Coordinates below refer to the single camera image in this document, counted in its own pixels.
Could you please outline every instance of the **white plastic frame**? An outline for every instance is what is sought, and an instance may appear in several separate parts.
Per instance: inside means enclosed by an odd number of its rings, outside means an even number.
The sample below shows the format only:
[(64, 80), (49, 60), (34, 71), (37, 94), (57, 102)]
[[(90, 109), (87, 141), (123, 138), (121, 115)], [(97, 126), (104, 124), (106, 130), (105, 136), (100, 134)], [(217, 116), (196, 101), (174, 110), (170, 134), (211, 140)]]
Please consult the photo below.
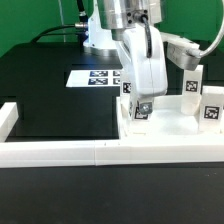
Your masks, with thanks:
[[(8, 105), (4, 121), (17, 119)], [(0, 143), (0, 168), (223, 162), (223, 135), (152, 136), (103, 141)]]

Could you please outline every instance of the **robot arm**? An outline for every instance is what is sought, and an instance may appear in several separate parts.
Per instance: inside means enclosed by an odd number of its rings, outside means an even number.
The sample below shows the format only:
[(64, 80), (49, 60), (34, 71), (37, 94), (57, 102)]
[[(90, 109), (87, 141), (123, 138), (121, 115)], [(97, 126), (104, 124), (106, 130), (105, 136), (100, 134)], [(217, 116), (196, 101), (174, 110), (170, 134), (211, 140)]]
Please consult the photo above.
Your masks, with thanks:
[(167, 75), (163, 42), (159, 31), (146, 27), (144, 19), (161, 21), (160, 0), (98, 0), (101, 26), (112, 31), (124, 71), (131, 82), (130, 105), (141, 114), (152, 113), (153, 98), (166, 94)]

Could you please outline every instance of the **black table surface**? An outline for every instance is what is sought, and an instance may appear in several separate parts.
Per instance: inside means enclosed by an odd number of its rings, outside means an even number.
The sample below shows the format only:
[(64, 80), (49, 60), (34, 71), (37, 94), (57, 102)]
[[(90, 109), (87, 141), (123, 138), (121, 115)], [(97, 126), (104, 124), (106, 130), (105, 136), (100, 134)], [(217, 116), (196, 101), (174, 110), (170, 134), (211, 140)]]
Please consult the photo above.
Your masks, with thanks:
[[(224, 84), (223, 59), (202, 61), (204, 84)], [(20, 114), (8, 141), (117, 138), (118, 88), (65, 88), (71, 69), (108, 68), (119, 61), (77, 44), (15, 46), (0, 59), (0, 104)], [(167, 68), (178, 94), (182, 71)], [(221, 224), (223, 192), (223, 163), (0, 169), (0, 223)]]

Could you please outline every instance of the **white cable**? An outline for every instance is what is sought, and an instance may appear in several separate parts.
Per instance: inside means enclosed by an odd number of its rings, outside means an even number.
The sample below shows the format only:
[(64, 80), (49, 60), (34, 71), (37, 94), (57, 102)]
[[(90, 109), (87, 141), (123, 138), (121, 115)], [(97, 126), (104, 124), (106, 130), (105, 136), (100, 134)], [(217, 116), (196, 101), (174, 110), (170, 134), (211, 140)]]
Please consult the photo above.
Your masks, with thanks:
[(222, 38), (224, 36), (224, 0), (222, 0), (222, 4), (223, 4), (222, 25), (221, 25), (221, 28), (219, 30), (219, 33), (218, 33), (216, 39), (213, 41), (211, 46), (208, 47), (207, 50), (201, 51), (201, 50), (198, 50), (198, 49), (188, 49), (187, 50), (188, 54), (190, 54), (194, 57), (197, 57), (197, 58), (202, 58), (202, 57), (205, 57), (205, 56), (209, 55), (219, 45), (220, 41), (222, 40)]
[(59, 10), (60, 10), (61, 25), (64, 26), (65, 21), (64, 21), (64, 14), (63, 14), (61, 0), (58, 0), (58, 5), (59, 5)]

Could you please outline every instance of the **green backdrop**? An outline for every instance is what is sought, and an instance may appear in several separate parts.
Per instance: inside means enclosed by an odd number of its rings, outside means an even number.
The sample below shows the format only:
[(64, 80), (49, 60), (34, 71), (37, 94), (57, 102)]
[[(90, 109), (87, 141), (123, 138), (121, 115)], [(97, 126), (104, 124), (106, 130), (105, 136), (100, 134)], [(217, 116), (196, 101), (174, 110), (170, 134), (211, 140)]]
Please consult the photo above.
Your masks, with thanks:
[[(65, 23), (78, 21), (76, 0), (61, 2)], [(91, 14), (92, 0), (84, 0), (84, 4)], [(221, 25), (221, 0), (166, 0), (164, 11), (165, 20), (158, 28), (192, 40), (213, 40)], [(58, 0), (1, 0), (0, 56), (12, 46), (29, 42), (41, 31), (60, 24)], [(42, 41), (63, 41), (63, 37)]]

